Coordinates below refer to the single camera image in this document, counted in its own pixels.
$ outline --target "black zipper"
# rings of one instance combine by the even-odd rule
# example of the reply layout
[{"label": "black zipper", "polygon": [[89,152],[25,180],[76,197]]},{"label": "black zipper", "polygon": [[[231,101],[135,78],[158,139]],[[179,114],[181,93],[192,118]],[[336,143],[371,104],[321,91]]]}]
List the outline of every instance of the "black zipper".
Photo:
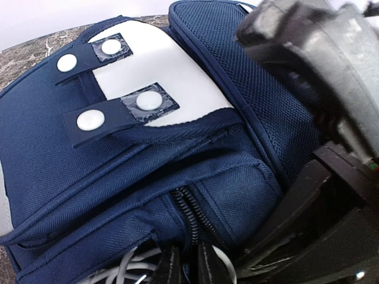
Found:
[{"label": "black zipper", "polygon": [[227,250],[226,243],[199,206],[189,187],[176,188],[171,191],[171,197],[186,220],[192,246],[199,243],[200,230],[203,230],[215,246]]}]

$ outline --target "navy blue bag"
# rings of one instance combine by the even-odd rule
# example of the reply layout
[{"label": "navy blue bag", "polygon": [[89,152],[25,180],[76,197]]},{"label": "navy blue bag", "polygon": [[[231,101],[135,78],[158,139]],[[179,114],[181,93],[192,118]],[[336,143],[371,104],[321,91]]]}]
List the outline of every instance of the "navy blue bag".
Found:
[{"label": "navy blue bag", "polygon": [[17,283],[78,283],[147,240],[228,254],[259,229],[318,134],[235,41],[245,15],[181,1],[164,31],[107,20],[0,93],[0,244]]}]

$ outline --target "blue mesh fabric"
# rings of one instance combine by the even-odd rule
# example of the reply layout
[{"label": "blue mesh fabric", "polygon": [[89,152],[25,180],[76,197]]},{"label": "blue mesh fabric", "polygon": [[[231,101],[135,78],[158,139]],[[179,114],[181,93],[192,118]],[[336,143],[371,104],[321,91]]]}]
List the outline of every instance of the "blue mesh fabric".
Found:
[{"label": "blue mesh fabric", "polygon": [[317,131],[299,101],[251,61],[236,42],[243,9],[231,2],[182,1],[174,4],[172,11],[181,21],[176,24],[189,38],[199,40],[208,56],[229,75],[262,123],[288,177],[294,180],[318,146]]}]

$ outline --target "snap button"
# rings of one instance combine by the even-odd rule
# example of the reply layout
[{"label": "snap button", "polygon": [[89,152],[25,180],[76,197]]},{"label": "snap button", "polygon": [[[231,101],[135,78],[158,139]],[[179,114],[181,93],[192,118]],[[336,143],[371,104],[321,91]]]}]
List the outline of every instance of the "snap button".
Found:
[{"label": "snap button", "polygon": [[162,105],[163,98],[160,93],[147,91],[137,97],[137,106],[143,111],[153,111]]},{"label": "snap button", "polygon": [[63,55],[57,63],[57,68],[61,72],[68,72],[75,68],[78,60],[73,54]]},{"label": "snap button", "polygon": [[107,55],[113,55],[121,50],[121,43],[118,40],[111,39],[103,42],[101,51]]},{"label": "snap button", "polygon": [[101,111],[91,109],[83,112],[76,121],[80,130],[91,131],[103,125],[105,116]]}]

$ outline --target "white panel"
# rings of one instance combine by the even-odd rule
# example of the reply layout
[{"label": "white panel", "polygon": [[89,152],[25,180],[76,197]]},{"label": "white panel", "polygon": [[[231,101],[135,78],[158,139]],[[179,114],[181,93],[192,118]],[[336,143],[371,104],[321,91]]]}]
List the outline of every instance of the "white panel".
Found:
[{"label": "white panel", "polygon": [[11,210],[5,193],[4,173],[0,161],[0,236],[13,231]]},{"label": "white panel", "polygon": [[188,122],[232,107],[196,62],[159,28],[127,21],[101,32],[91,41],[117,33],[121,33],[133,55],[93,71],[106,98],[119,98],[157,82],[180,106],[148,126]]}]

